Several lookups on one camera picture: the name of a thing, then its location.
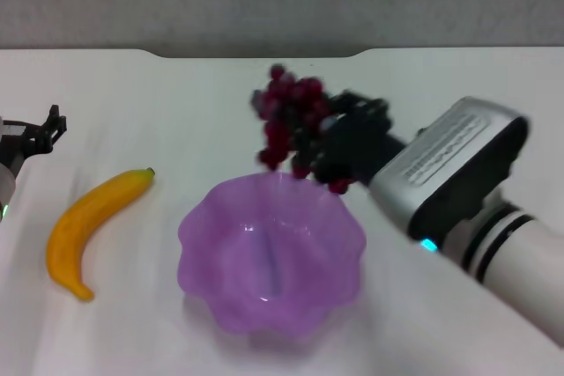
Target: plastic fruit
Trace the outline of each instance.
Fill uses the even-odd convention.
[[[47,244],[47,270],[55,282],[79,299],[94,298],[82,283],[85,245],[100,225],[151,186],[154,174],[151,168],[121,173],[84,195],[59,218]]]

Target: plastic bowl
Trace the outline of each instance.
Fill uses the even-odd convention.
[[[337,195],[289,174],[220,183],[178,237],[178,284],[231,333],[304,336],[360,291],[362,228]]]

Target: yellow banana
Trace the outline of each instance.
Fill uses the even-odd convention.
[[[79,299],[94,298],[82,283],[85,245],[100,225],[151,186],[154,174],[151,168],[121,173],[84,195],[61,216],[47,244],[47,270],[55,282]]]

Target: grape bunch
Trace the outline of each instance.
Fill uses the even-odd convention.
[[[337,120],[330,97],[319,78],[297,79],[279,64],[271,67],[270,79],[266,89],[255,90],[251,98],[257,116],[265,121],[266,147],[258,152],[257,160],[275,171],[293,154],[293,176],[307,178],[323,132]],[[353,180],[338,179],[329,181],[328,187],[332,193],[344,194],[351,183]]]

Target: banana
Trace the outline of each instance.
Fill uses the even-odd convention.
[[[84,195],[59,218],[46,253],[47,270],[55,282],[79,299],[94,298],[82,283],[80,266],[85,245],[100,225],[151,186],[154,174],[151,168],[121,173]]]

